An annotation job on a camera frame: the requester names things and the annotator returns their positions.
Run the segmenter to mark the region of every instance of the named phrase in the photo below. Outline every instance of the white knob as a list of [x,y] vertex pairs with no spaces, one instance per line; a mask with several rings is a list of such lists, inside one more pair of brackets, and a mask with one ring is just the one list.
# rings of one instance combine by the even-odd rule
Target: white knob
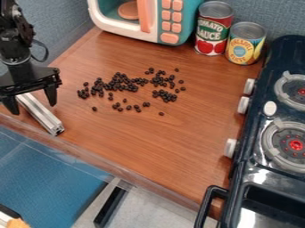
[[242,98],[241,98],[241,100],[239,101],[239,104],[238,104],[237,112],[239,114],[245,114],[246,111],[248,110],[249,102],[250,102],[249,97],[242,96]]
[[264,113],[266,116],[272,117],[273,115],[276,114],[277,106],[274,102],[269,101],[266,102],[264,106]]
[[251,95],[254,89],[255,79],[248,78],[246,84],[244,85],[243,93],[246,95]]
[[236,139],[227,139],[226,147],[225,147],[225,156],[228,158],[232,158],[235,152],[235,148],[237,145]]

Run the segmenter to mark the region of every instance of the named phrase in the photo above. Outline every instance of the toy microwave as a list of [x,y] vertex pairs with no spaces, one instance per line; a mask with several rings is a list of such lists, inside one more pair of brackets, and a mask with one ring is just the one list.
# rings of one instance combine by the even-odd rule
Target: toy microwave
[[97,27],[164,45],[181,45],[194,31],[203,0],[88,0]]

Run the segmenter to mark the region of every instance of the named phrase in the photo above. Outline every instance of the black cable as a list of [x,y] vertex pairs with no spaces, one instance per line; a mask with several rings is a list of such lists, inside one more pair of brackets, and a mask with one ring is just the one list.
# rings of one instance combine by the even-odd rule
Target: black cable
[[42,43],[42,42],[36,40],[36,39],[33,39],[33,44],[45,48],[45,56],[44,56],[44,58],[43,58],[42,60],[39,60],[38,58],[36,58],[36,57],[32,54],[32,55],[31,55],[32,58],[33,58],[34,60],[36,60],[36,61],[39,61],[39,62],[44,62],[44,61],[46,61],[47,58],[49,57],[49,49],[47,49],[46,45],[45,45],[44,43]]

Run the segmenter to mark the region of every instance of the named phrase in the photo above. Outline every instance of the red can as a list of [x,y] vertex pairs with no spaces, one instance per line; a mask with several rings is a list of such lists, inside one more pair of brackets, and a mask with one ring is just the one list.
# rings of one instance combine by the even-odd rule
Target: red can
[[233,9],[227,3],[211,1],[199,7],[195,50],[206,55],[225,52],[233,21]]

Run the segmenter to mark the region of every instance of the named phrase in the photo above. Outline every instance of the black stove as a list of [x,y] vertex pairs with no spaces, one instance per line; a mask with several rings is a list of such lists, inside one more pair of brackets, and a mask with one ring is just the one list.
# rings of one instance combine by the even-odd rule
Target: black stove
[[195,228],[203,227],[214,198],[225,201],[221,228],[305,227],[305,37],[274,41],[244,93],[242,136],[226,146],[229,190],[208,188]]

